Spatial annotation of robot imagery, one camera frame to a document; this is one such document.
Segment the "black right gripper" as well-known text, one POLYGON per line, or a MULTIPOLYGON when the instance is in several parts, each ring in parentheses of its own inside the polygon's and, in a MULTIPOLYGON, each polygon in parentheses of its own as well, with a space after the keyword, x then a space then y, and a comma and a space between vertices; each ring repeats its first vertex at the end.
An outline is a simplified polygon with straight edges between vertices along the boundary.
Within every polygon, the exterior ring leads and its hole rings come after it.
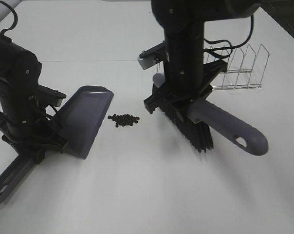
POLYGON ((152 114, 159 107, 172 121, 185 122, 190 104, 197 98, 206 99, 212 92, 211 82, 219 73, 226 71, 227 63, 221 59, 204 64, 201 85, 193 91, 174 91, 165 73, 156 73, 153 76, 152 95, 144 100, 145 108, 152 114))

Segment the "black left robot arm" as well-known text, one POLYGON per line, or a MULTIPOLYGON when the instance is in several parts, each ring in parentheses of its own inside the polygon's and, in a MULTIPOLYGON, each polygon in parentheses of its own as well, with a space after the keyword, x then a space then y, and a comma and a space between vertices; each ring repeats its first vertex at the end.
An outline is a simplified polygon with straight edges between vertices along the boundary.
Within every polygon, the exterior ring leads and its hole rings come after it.
POLYGON ((39 85, 42 64, 34 53, 0 36, 0 131, 2 140, 19 154, 33 153, 40 163, 47 150, 64 152, 68 141, 60 136, 58 112, 66 95, 39 85))

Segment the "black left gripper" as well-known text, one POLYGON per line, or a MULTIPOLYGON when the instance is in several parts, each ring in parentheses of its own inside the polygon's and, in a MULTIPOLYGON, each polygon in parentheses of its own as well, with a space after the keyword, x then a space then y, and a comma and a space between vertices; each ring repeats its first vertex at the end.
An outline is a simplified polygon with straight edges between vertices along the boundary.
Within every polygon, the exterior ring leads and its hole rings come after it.
POLYGON ((20 134, 26 133, 27 123, 16 126, 8 117, 0 111, 0 131, 1 139, 8 143, 19 155, 29 157, 34 163, 39 164, 47 150, 58 151, 63 153, 65 147, 68 146, 68 140, 60 135, 62 125, 60 124, 60 116, 56 113, 55 117, 41 113, 35 119, 33 130, 28 136, 14 136, 13 131, 9 127, 16 127, 20 134))

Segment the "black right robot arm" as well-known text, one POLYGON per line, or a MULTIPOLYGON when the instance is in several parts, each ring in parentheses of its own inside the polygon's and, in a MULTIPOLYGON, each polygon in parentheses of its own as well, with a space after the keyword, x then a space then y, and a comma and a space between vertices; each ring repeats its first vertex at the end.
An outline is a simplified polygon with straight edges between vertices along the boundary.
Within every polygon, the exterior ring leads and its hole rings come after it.
POLYGON ((165 81, 144 101, 153 113, 157 107, 182 102, 182 107, 210 91, 216 75, 227 69, 226 58, 218 48, 205 48, 204 43, 218 44, 204 37, 207 21, 253 18, 261 6, 259 0, 153 0, 151 9, 164 30, 164 42, 142 52, 139 62, 147 69, 164 63, 165 81))

